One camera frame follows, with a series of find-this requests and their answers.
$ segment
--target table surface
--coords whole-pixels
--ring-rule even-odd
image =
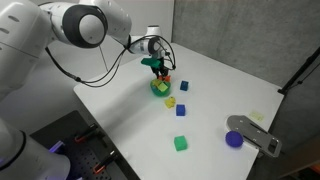
[[[172,45],[177,69],[170,96],[185,104],[185,117],[152,94],[155,76],[141,58],[121,66],[107,86],[74,91],[141,179],[246,179],[258,150],[247,143],[229,147],[226,119],[257,111],[264,119],[255,122],[268,130],[283,99],[279,87]],[[188,91],[179,89],[182,80],[189,81]],[[180,135],[188,149],[177,152],[174,137]]]

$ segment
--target green block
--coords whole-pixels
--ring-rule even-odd
[[[174,146],[177,151],[182,151],[188,148],[187,140],[184,136],[177,136],[174,138]]]
[[[141,61],[141,64],[146,65],[146,66],[151,66],[153,68],[159,68],[161,62],[158,59],[143,58]]]
[[[165,92],[167,89],[168,89],[168,86],[164,83],[161,83],[159,86],[158,86],[158,89],[161,91],[161,92]]]

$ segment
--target metal bracket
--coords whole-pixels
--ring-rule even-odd
[[[278,157],[282,147],[279,139],[269,134],[246,116],[230,116],[227,120],[230,130],[242,134],[243,139],[259,148],[270,157]]]

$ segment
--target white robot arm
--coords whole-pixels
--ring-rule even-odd
[[[130,36],[130,31],[129,15],[113,0],[47,3],[40,7],[28,0],[1,0],[0,101],[24,85],[45,47],[55,40],[95,48],[109,35],[131,53],[163,58],[157,37],[161,36],[159,26],[149,26],[146,34],[157,36],[143,39]],[[65,179],[68,174],[66,157],[49,153],[1,118],[0,144],[0,179]]]

